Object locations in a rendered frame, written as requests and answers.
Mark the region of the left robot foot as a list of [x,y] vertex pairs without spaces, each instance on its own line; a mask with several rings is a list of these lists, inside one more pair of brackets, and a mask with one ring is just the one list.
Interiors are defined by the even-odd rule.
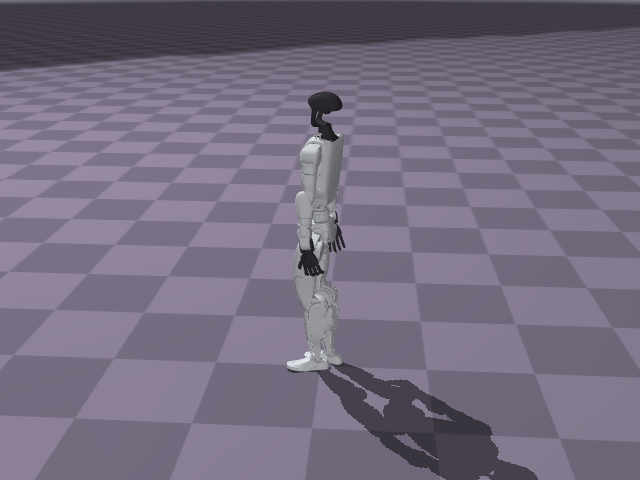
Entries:
[[320,363],[314,363],[312,362],[311,357],[308,356],[303,359],[288,361],[286,367],[290,370],[307,372],[312,370],[326,370],[330,367],[330,365],[326,358],[321,358]]

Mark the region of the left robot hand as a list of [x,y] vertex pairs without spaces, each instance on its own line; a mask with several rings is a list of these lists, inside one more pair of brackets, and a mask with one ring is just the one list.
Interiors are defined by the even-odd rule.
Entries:
[[[299,247],[300,247],[300,243],[299,243]],[[318,259],[313,254],[315,249],[314,249],[314,244],[313,244],[313,240],[312,239],[310,239],[310,247],[311,247],[311,250],[302,250],[300,248],[300,252],[302,253],[302,255],[300,257],[301,260],[299,261],[298,268],[301,269],[302,265],[303,265],[305,275],[308,276],[310,274],[310,276],[315,276],[315,275],[318,276],[319,274],[323,274],[324,270],[323,271],[321,270],[321,268],[319,266]],[[313,269],[314,273],[312,272],[311,268]],[[317,272],[316,268],[317,268],[318,272]],[[308,271],[309,271],[309,273],[308,273]]]

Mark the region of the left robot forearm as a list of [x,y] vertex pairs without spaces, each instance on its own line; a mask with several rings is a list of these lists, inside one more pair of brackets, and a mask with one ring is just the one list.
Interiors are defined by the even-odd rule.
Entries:
[[310,239],[312,239],[312,218],[314,212],[310,199],[305,194],[300,194],[296,198],[298,227],[297,236],[302,250],[311,250]]

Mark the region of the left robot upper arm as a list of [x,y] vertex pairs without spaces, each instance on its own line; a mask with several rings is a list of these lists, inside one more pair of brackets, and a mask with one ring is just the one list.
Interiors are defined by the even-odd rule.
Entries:
[[322,146],[319,144],[309,144],[303,147],[300,153],[301,184],[303,191],[299,192],[296,198],[300,194],[305,194],[309,197],[311,205],[315,198],[317,170],[322,159],[321,148]]

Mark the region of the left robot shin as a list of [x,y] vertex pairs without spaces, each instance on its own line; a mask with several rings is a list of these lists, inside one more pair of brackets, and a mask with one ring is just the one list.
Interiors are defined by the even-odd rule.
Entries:
[[[325,339],[326,311],[326,306],[321,302],[311,304],[309,313],[304,309],[306,337],[308,343],[310,342],[309,348],[311,360],[314,363],[320,363],[321,361],[321,345],[322,340]],[[314,352],[314,357],[316,359],[313,357],[312,352]]]

